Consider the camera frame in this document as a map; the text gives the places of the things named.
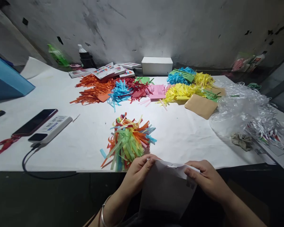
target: bracelet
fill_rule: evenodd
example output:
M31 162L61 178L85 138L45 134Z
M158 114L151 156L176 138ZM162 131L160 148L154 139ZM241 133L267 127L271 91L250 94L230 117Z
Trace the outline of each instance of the bracelet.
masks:
M103 210L104 210L104 206L106 204L106 202L108 201L108 199L111 197L112 195L110 195L106 200L105 202L103 203L103 205L101 206L101 222L103 224L104 227L107 227L107 225L105 224L104 222L104 218L103 218Z

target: smartphone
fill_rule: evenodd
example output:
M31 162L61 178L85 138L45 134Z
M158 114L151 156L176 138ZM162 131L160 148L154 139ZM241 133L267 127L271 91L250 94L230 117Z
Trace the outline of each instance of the smartphone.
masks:
M57 113L57 109L44 109L36 116L34 116L31 120L29 120L25 125L19 128L17 131L13 133L13 135L17 136L30 136L32 135L41 125L47 122L55 113Z

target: charging cable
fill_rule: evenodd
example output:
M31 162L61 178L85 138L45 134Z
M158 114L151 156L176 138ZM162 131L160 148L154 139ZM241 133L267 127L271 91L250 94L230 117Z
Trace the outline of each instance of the charging cable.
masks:
M78 175L79 173L75 173L75 174L72 174L72 175L68 175L68 176L62 176L62 177L55 177L55 178L44 178L44 177L39 177L39 176L36 176L36 175L33 175L31 174L29 171L27 171L25 165L26 165L26 158L27 156L32 152L34 151L35 149L37 149L39 146L41 145L41 143L37 143L33 146L33 148L24 156L24 159L22 160L22 168L24 170L24 172L27 174L27 175L30 175L31 177L34 177L34 178L37 178L37 179L41 179L41 180L55 180L55 179L61 179L61 178L67 178L67 177L72 177L72 176L75 176L75 175Z

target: brown paper square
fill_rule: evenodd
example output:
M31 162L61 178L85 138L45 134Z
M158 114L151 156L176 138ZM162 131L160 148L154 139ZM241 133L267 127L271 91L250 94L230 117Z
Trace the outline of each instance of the brown paper square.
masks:
M226 92L225 92L225 89L224 88L219 88L219 87L215 87L213 86L212 89L206 89L207 91L210 91L214 94L217 94L219 92L221 92L220 94L218 94L218 96L225 96L226 95Z
M199 95L192 95L184 105L186 109L208 120L218 106L218 103Z

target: hand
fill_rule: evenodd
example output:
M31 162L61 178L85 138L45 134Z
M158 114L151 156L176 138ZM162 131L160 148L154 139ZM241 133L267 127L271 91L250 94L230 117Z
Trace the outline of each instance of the hand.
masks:
M198 173L191 168L187 168L184 172L194 179L211 199L222 205L231 201L234 193L207 160L189 161L185 164L200 170L201 173Z
M125 199L134 197L142 189L143 182L149 170L154 165L155 159L160 158L153 154L146 154L135 158L118 189L119 194L125 196Z

